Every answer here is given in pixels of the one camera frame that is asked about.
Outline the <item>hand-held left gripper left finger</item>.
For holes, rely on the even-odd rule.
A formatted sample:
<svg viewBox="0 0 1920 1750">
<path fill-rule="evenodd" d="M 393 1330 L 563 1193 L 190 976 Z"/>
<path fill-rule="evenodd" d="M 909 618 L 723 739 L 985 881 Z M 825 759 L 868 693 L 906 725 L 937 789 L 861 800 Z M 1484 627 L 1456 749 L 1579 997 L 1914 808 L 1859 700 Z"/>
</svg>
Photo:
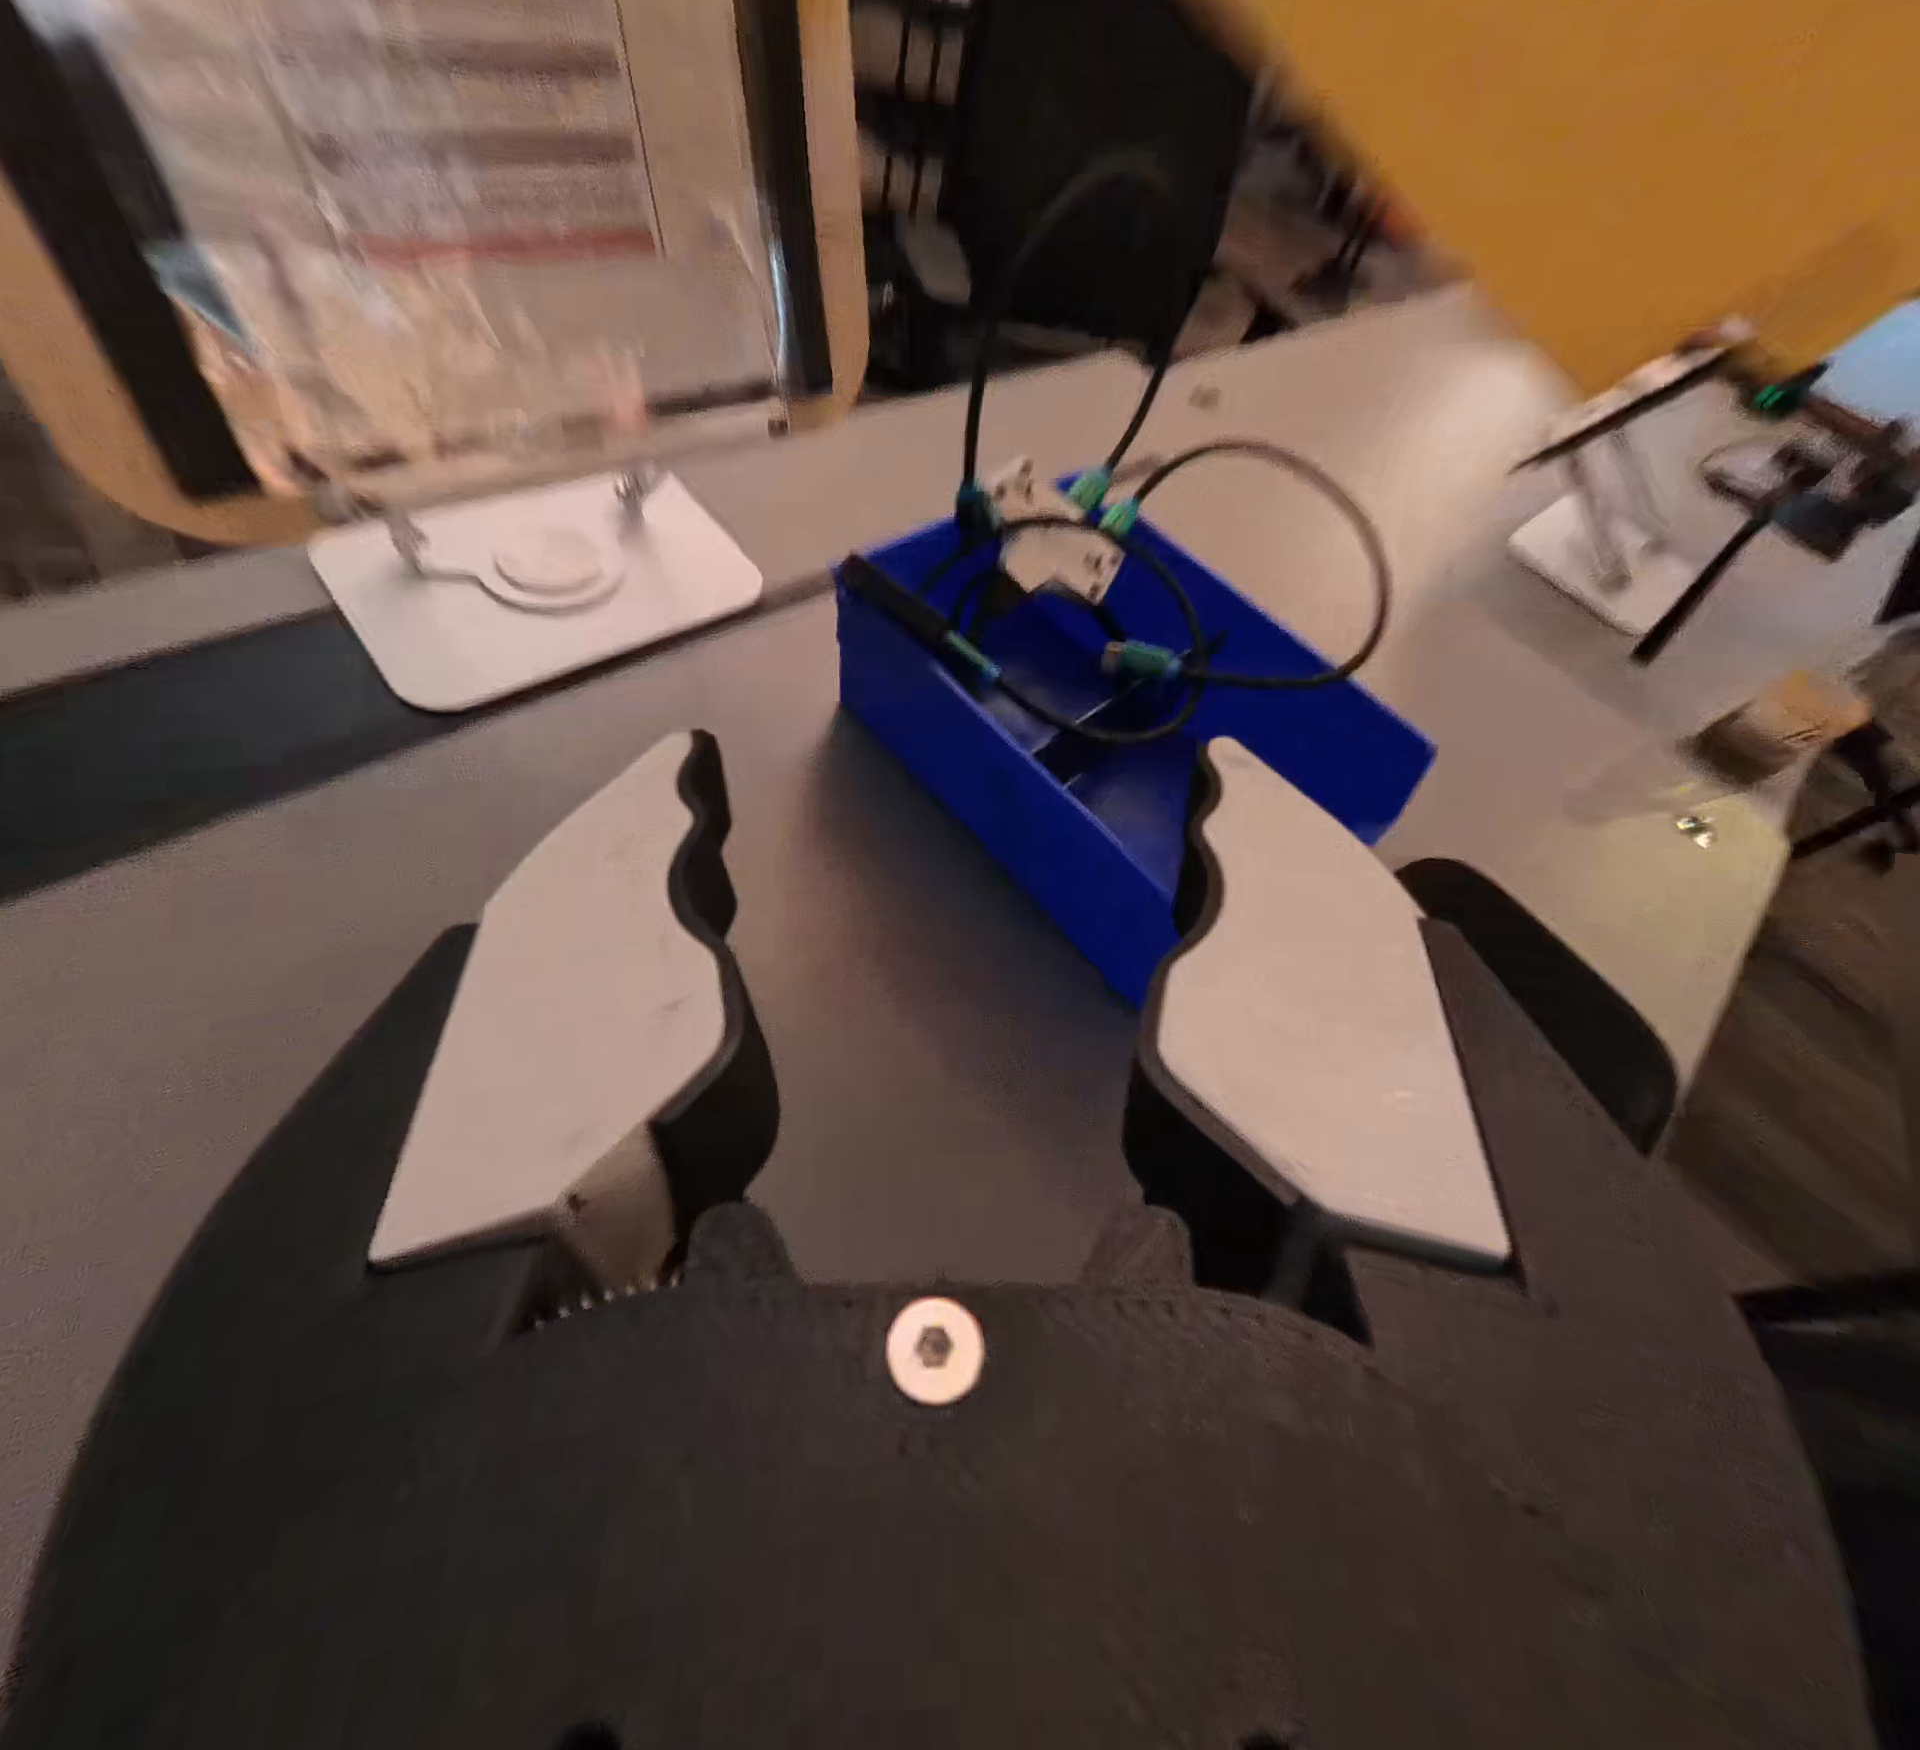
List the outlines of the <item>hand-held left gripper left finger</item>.
<svg viewBox="0 0 1920 1750">
<path fill-rule="evenodd" d="M 501 1244 L 668 1272 L 780 1131 L 729 936 L 731 805 L 708 730 L 672 732 L 494 890 L 368 1243 L 388 1270 Z"/>
</svg>

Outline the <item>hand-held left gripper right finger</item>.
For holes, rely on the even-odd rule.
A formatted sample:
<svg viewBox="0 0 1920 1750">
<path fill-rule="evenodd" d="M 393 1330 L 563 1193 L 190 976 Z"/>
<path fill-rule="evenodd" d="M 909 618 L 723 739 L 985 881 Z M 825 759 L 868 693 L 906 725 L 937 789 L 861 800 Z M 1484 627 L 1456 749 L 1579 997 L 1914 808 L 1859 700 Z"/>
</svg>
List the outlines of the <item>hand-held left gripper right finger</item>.
<svg viewBox="0 0 1920 1750">
<path fill-rule="evenodd" d="M 1264 1195 L 1310 1235 L 1472 1272 L 1514 1240 L 1416 902 L 1246 745 L 1194 770 L 1175 945 L 1133 1046 L 1125 1160 L 1202 1239 Z"/>
</svg>

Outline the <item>blue plastic bin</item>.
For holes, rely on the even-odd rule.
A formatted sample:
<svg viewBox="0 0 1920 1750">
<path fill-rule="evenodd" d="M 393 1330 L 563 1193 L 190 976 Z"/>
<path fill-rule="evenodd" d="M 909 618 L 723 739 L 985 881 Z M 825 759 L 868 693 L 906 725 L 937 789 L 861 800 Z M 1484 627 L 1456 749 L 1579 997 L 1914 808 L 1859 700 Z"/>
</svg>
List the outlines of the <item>blue plastic bin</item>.
<svg viewBox="0 0 1920 1750">
<path fill-rule="evenodd" d="M 861 554 L 949 614 L 1006 678 L 1076 722 L 1119 699 L 1116 725 L 1151 729 L 1179 707 L 1174 685 L 1123 689 L 1101 657 L 1136 638 L 1232 675 L 1307 676 L 1332 660 L 1140 521 L 1098 606 L 1016 599 L 987 560 L 923 580 L 955 546 L 937 521 Z M 1187 795 L 1202 746 L 1246 745 L 1361 844 L 1378 844 L 1427 778 L 1435 746 L 1355 678 L 1305 695 L 1205 689 L 1197 715 L 1157 745 L 1099 750 L 1061 739 L 918 647 L 833 580 L 837 702 L 892 755 L 1131 1007 L 1178 943 Z"/>
</svg>

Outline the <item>silver hdmi adapter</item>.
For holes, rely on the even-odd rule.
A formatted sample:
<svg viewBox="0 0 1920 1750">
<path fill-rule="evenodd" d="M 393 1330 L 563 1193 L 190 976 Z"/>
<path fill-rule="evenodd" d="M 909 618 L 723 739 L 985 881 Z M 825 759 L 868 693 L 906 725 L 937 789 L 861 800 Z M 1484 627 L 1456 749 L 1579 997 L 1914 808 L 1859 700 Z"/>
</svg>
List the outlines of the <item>silver hdmi adapter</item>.
<svg viewBox="0 0 1920 1750">
<path fill-rule="evenodd" d="M 1111 475 L 1092 468 L 1058 486 L 1034 458 L 995 466 L 982 482 L 1001 572 L 1023 595 L 1098 606 L 1116 585 L 1122 543 L 1101 526 Z"/>
</svg>

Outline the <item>instruction sign on stand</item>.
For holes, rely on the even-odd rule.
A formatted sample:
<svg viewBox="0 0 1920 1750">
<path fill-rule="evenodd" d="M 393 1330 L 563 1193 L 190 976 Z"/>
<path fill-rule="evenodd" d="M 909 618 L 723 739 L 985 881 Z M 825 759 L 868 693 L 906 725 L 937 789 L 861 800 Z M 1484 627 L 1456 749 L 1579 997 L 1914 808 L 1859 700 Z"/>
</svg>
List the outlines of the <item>instruction sign on stand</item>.
<svg viewBox="0 0 1920 1750">
<path fill-rule="evenodd" d="M 852 406 L 857 163 L 849 0 L 4 0 L 4 393 L 476 711 L 761 604 L 689 466 Z"/>
</svg>

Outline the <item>yellow board white stand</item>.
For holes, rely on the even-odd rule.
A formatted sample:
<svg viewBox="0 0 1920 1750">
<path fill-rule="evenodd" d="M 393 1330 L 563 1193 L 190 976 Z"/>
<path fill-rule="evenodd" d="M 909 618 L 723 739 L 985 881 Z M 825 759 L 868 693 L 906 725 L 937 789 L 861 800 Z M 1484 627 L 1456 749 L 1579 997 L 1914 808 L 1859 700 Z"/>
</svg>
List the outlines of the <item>yellow board white stand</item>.
<svg viewBox="0 0 1920 1750">
<path fill-rule="evenodd" d="M 1579 394 L 1915 294 L 1915 0 L 1187 0 Z"/>
</svg>

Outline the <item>black mesh chair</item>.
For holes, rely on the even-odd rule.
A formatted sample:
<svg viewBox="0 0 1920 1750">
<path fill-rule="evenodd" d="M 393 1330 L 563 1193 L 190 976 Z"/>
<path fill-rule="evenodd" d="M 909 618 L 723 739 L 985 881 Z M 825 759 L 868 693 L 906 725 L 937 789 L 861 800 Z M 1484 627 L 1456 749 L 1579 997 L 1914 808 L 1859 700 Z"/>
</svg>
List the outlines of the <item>black mesh chair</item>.
<svg viewBox="0 0 1920 1750">
<path fill-rule="evenodd" d="M 1163 346 L 1211 267 L 1251 98 L 1179 0 L 971 0 L 937 215 L 973 297 L 1076 178 L 1123 166 L 1045 235 L 1012 320 Z"/>
</svg>

